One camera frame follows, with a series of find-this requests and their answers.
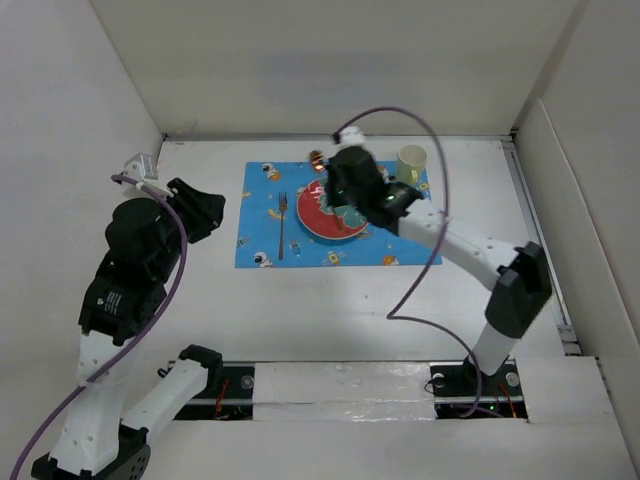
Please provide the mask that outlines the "copper spoon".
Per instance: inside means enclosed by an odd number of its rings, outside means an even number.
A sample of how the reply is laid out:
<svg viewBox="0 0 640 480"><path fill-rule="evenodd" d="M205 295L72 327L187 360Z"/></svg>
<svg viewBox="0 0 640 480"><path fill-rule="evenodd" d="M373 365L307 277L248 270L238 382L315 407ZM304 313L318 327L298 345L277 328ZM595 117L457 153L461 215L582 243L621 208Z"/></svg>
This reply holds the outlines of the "copper spoon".
<svg viewBox="0 0 640 480"><path fill-rule="evenodd" d="M313 171L316 174L321 174L321 173L323 173L325 171L324 154L321 151L312 150L309 153L308 160L309 160L309 163L310 163ZM331 211L331 213L333 215L334 223L336 224L336 227L340 231L342 231L344 225L343 225L342 221L340 220L340 218L338 217L335 209L333 207L330 207L330 211Z"/></svg>

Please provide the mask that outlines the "red and teal plate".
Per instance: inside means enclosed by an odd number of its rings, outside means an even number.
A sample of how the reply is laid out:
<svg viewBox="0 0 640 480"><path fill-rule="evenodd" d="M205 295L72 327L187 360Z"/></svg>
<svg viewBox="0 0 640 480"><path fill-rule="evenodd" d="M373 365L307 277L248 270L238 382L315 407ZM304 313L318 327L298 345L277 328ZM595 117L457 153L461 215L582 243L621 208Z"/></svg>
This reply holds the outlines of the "red and teal plate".
<svg viewBox="0 0 640 480"><path fill-rule="evenodd" d="M301 224L313 235L329 241L343 241L363 232L368 222L350 205L330 207L325 191L326 179L315 179L299 191L296 213Z"/></svg>

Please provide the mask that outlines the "pale yellow mug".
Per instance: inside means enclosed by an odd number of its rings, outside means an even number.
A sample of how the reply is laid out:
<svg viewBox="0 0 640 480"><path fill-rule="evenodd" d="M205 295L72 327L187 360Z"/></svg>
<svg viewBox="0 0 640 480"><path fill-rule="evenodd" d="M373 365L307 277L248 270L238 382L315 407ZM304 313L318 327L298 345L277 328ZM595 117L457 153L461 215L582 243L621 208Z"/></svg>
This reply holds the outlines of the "pale yellow mug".
<svg viewBox="0 0 640 480"><path fill-rule="evenodd" d="M418 145L401 147L396 159L396 180L412 187L418 187L421 184L427 160L427 152L422 147Z"/></svg>

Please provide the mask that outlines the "blue space print cloth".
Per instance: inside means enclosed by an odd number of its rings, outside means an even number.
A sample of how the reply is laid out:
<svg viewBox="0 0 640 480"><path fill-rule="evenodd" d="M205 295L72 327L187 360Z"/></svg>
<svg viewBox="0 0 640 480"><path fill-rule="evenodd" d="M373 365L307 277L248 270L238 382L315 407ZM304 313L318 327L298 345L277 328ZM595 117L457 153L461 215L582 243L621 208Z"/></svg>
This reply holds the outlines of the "blue space print cloth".
<svg viewBox="0 0 640 480"><path fill-rule="evenodd" d="M315 179L305 162L249 162L239 215L237 268L409 266L426 263L431 250L368 224L356 237L329 241L310 233L296 213L299 191ZM278 259L279 193L285 191L284 258Z"/></svg>

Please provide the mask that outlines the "copper fork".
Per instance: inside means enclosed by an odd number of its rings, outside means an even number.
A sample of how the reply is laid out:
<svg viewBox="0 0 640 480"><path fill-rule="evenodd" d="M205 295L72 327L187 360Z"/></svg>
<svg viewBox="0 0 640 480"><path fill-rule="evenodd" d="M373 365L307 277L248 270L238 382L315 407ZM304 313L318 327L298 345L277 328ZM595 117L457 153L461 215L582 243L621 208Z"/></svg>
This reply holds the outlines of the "copper fork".
<svg viewBox="0 0 640 480"><path fill-rule="evenodd" d="M279 249L278 259L284 258L284 222L286 217L286 211L288 209L288 198L285 191L279 193L279 213L280 213L280 232L279 232Z"/></svg>

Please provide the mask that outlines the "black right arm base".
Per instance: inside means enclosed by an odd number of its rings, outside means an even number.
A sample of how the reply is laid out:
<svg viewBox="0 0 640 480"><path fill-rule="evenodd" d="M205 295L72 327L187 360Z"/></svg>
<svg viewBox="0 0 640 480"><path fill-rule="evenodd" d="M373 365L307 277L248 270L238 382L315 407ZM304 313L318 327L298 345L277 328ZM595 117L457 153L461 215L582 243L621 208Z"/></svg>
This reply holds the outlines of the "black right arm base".
<svg viewBox="0 0 640 480"><path fill-rule="evenodd" d="M424 391L433 396L437 420L527 419L524 393L514 359L507 359L492 376L477 380L467 361L429 362Z"/></svg>

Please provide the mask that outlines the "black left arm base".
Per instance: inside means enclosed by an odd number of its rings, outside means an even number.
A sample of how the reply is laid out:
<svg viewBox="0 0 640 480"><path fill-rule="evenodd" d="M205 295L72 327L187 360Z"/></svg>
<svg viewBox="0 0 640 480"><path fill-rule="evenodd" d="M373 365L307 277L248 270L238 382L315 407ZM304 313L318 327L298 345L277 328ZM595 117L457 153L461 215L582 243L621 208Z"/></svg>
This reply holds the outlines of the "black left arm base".
<svg viewBox="0 0 640 480"><path fill-rule="evenodd" d="M188 401L176 414L179 421L245 421L253 419L255 365L224 363L215 390L203 392Z"/></svg>

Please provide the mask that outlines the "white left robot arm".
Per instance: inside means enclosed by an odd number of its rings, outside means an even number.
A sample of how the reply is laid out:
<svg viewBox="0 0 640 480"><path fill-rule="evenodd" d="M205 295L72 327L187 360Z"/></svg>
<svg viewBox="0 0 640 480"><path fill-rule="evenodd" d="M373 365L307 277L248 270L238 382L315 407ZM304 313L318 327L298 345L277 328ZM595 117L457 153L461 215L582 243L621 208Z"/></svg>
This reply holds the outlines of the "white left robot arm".
<svg viewBox="0 0 640 480"><path fill-rule="evenodd" d="M139 344L177 292L188 245L220 226L226 200L179 178L165 187L112 179L142 195L118 205L106 227L108 250L80 311L78 385L29 441L67 414L55 446L34 461L34 479L139 479L176 414L196 396L226 387L221 353L190 345L149 394L123 409Z"/></svg>

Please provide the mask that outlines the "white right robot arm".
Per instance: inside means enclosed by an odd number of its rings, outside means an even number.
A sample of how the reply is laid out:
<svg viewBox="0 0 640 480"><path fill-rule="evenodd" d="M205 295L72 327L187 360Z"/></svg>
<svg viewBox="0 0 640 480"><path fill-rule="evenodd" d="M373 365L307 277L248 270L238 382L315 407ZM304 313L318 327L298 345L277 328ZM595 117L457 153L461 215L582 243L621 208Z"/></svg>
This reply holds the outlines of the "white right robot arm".
<svg viewBox="0 0 640 480"><path fill-rule="evenodd" d="M516 246L484 235L437 210L416 188L388 182L360 145L341 146L326 164L327 203L350 205L373 226L425 246L474 277L489 292L483 328L462 381L483 394L551 297L548 261L534 242Z"/></svg>

